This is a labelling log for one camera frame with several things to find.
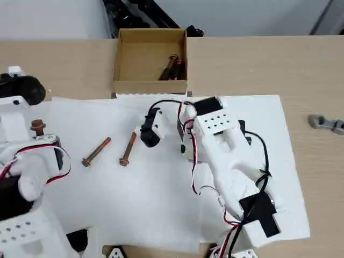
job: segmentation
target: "bolt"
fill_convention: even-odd
[[[100,144],[86,159],[82,159],[82,164],[85,167],[88,167],[91,165],[91,161],[102,151],[102,149],[109,144],[111,141],[110,137],[107,137],[102,144]]]
[[[43,129],[45,128],[46,124],[43,123],[42,119],[36,119],[31,121],[31,130],[36,132],[36,136],[44,135]]]
[[[174,63],[178,60],[178,56],[177,55],[172,55],[170,56],[170,61],[168,62],[167,68],[168,69],[172,69]]]
[[[121,166],[123,166],[123,167],[126,167],[126,166],[129,164],[128,158],[129,158],[131,149],[133,148],[133,145],[134,145],[135,140],[136,140],[136,133],[133,132],[133,133],[131,134],[130,141],[129,141],[128,145],[127,145],[127,148],[125,149],[125,152],[124,152],[123,157],[121,157],[121,158],[119,159],[119,164],[120,164]]]

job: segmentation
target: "wooden table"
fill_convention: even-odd
[[[344,138],[314,130],[306,120],[313,113],[344,119],[343,46],[341,36],[188,39],[189,88],[195,96],[282,99],[311,238],[263,247],[259,257],[338,257],[344,250]],[[50,90],[47,98],[110,98],[115,49],[115,40],[0,42],[0,71],[21,65]],[[125,250],[129,257],[202,257]]]

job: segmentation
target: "cardboard box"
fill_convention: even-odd
[[[185,62],[186,80],[159,81],[173,54]],[[183,29],[125,28],[119,32],[114,66],[116,93],[186,93],[187,36]]]

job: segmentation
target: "metal part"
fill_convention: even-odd
[[[86,159],[82,159],[82,164],[85,167],[88,167],[91,165],[91,161],[103,150],[103,148],[109,144],[111,141],[110,137],[107,137],[102,144],[100,144]]]
[[[36,132],[36,136],[44,135],[43,129],[45,128],[46,124],[43,123],[42,119],[36,119],[31,122],[31,131]]]
[[[344,135],[342,120],[327,120],[321,114],[312,114],[308,116],[308,122],[314,129],[330,129],[334,133]]]
[[[123,167],[126,167],[129,164],[128,158],[129,158],[131,149],[133,148],[134,142],[136,140],[136,136],[137,134],[135,132],[131,134],[130,141],[125,149],[124,155],[123,157],[119,159],[119,164]]]
[[[159,81],[167,81],[170,79],[171,76],[171,72],[172,72],[172,68],[175,65],[175,62],[178,60],[178,56],[177,55],[171,55],[170,56],[170,61],[168,62],[167,67],[164,69],[164,71],[162,72]]]
[[[54,143],[58,140],[55,134],[44,134],[42,136],[37,136],[36,140],[38,141],[48,141],[50,143]]]

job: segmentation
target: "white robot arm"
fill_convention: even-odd
[[[0,84],[0,253],[6,258],[80,257],[44,196],[47,183],[69,172],[58,137],[31,126],[30,105],[42,101],[45,90],[19,67],[1,75]],[[38,129],[35,136],[30,127]]]
[[[159,109],[155,113],[148,114],[141,130],[141,133],[148,134],[152,128],[150,137],[142,138],[141,135],[148,147],[155,146],[159,139],[162,139],[160,135],[166,134],[165,126],[161,126],[163,114]],[[194,159],[195,146],[188,135],[191,134],[197,142],[197,161],[209,164],[214,186],[220,199],[224,201],[226,211],[239,222],[238,228],[242,233],[231,253],[279,240],[279,234],[287,230],[287,211],[278,186],[270,176],[268,162],[265,164],[255,156],[245,133],[257,137],[259,135],[245,132],[238,118],[221,98],[212,97],[187,105],[181,120],[185,123],[181,125],[179,122],[178,130],[183,140],[185,157]],[[151,145],[147,144],[147,139],[153,139],[150,141]],[[241,200],[237,199],[228,182],[228,174],[233,170],[244,173],[256,183],[260,192]]]

